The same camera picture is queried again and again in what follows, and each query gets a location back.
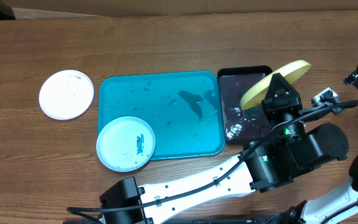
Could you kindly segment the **green scrubbing sponge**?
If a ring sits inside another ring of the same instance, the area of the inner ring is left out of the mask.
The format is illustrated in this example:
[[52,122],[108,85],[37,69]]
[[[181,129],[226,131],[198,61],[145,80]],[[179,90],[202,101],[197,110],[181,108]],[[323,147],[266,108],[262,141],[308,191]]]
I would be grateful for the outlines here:
[[243,110],[242,114],[244,116],[256,116],[260,113],[260,105],[253,106],[249,109]]

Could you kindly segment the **yellow-rimmed plate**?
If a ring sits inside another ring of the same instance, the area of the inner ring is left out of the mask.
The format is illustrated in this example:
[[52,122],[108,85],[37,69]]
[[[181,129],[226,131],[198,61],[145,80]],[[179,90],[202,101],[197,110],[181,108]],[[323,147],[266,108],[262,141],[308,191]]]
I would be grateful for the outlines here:
[[267,94],[273,74],[281,74],[289,84],[292,84],[303,76],[310,67],[311,64],[305,60],[296,60],[270,73],[246,91],[240,101],[241,109],[248,110],[262,102]]

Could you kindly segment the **white plate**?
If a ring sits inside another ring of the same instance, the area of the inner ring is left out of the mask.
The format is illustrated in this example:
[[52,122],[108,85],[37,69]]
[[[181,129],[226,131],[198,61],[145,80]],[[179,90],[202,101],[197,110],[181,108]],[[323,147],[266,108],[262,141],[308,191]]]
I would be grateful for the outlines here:
[[91,106],[93,98],[93,82],[85,73],[62,70],[41,86],[39,105],[48,117],[69,120],[81,116]]

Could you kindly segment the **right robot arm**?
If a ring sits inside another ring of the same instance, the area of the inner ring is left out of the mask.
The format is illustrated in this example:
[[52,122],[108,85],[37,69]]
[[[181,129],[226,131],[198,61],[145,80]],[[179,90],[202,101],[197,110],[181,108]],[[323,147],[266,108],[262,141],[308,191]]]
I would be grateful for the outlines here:
[[[344,160],[349,143],[344,132],[334,124],[324,123],[309,132],[303,124],[358,105],[341,103],[331,89],[318,95],[314,106],[304,110],[299,93],[291,83],[309,66],[287,70],[285,67],[267,78],[262,106],[271,122],[272,138],[264,143],[256,159],[266,171],[268,182],[260,191],[275,189],[295,177],[311,172],[333,160]],[[280,223],[339,223],[358,213],[358,156],[349,169],[350,178],[322,197],[305,201],[284,214]]]

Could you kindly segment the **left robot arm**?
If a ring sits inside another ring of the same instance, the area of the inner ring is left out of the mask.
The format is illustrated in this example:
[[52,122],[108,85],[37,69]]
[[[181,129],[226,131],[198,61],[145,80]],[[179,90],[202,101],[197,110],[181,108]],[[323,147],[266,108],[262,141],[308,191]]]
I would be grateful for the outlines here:
[[304,123],[340,113],[337,93],[327,88],[304,110],[293,78],[273,72],[248,89],[241,107],[262,105],[272,132],[251,142],[217,167],[171,182],[137,185],[130,177],[100,197],[100,223],[164,223],[185,210],[221,198],[243,197],[289,184],[321,165],[346,158],[343,131],[325,123],[311,131]]

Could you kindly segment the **light blue plate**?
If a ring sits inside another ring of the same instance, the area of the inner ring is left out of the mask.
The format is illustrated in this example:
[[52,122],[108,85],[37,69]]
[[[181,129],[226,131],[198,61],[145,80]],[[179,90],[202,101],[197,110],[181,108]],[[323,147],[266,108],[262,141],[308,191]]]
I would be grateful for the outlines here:
[[124,116],[109,122],[96,141],[101,163],[116,172],[132,172],[146,165],[156,145],[155,134],[143,119]]

